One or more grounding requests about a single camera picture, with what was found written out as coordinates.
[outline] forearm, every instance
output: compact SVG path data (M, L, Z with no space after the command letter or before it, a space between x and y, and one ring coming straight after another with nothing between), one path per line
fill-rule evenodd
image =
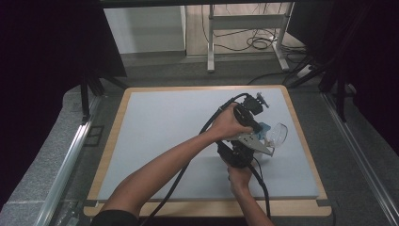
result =
M151 196L201 150L218 139L217 134L207 131L159 155L123 180L103 210L121 209L138 217L141 206Z
M240 204L248 226L274 226L273 222L251 196L249 189L240 189L235 191L234 195Z

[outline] gray floor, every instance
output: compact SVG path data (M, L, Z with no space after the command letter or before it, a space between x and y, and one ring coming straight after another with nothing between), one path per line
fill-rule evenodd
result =
M217 57L215 73L206 72L203 57L148 55L123 56L123 60L128 77L120 80L131 87L245 85L256 76L280 72L274 54ZM283 78L283 75L269 75L252 85L280 84ZM96 137L86 140L51 225L65 225L72 207L85 201L104 150L123 90L102 81L105 96L100 97L92 124L97 130L103 129L102 136L99 140ZM336 225L390 225L317 89L319 81L320 77L316 77L289 92L335 216L273 220L277 225L333 225L335 218ZM4 205L0 225L32 225L35 222L80 124L80 110L79 88L72 89L65 94L63 109L40 154ZM345 114L347 125L397 202L398 156L350 99L346 100ZM83 214L80 214L79 225L88 225Z

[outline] metal stand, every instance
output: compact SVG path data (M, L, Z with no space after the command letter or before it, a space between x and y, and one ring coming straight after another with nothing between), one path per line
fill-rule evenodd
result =
M284 14L269 15L228 15L215 16L214 5L209 6L209 43L208 43L208 73L215 71L215 52L213 34L215 30L235 29L270 29L279 28L277 41L273 42L273 49L283 71L289 71L287 61L281 52L281 43L284 38L294 3L289 3Z

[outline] hand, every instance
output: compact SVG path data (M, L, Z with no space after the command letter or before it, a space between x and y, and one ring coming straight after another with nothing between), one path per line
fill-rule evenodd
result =
M234 194L235 197L241 196L245 193L248 194L249 180L252 176L252 172L250 171L250 169L248 167L242 169L234 168L228 163L226 163L226 165L228 167L227 172L229 173L232 194Z
M251 133L252 127L245 127L241 125L234 116L233 109L238 105L233 103L229 105L220 115L215 119L209 131L215 132L215 135L220 139L235 137L240 133Z

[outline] white surface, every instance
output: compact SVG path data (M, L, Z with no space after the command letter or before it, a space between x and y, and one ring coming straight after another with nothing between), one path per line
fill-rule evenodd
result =
M239 89L133 93L98 199L107 200L131 172L197 135L217 108L231 97L242 92L256 96L259 91L270 107L264 107L255 120L272 128L278 122L288 127L288 136L273 157L256 154L270 198L317 197L316 183L280 89ZM173 182L174 179L152 198L163 199ZM254 197L263 196L255 177L251 178L250 188ZM191 161L170 199L222 198L233 198L233 195L227 167L213 144Z
M105 8L120 54L182 51L181 7Z

